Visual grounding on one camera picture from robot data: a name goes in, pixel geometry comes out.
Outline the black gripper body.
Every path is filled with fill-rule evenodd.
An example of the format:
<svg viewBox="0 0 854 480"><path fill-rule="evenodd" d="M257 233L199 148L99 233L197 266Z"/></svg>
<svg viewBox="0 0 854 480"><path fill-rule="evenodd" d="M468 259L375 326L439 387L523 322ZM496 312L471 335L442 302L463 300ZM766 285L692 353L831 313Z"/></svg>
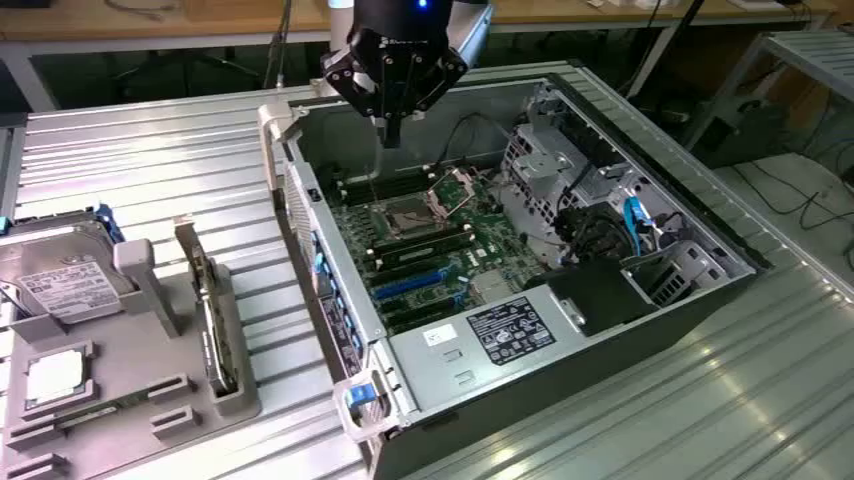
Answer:
<svg viewBox="0 0 854 480"><path fill-rule="evenodd" d="M442 54L448 49L451 9L451 1L356 0L347 39L355 57L378 57L383 38Z"/></svg>

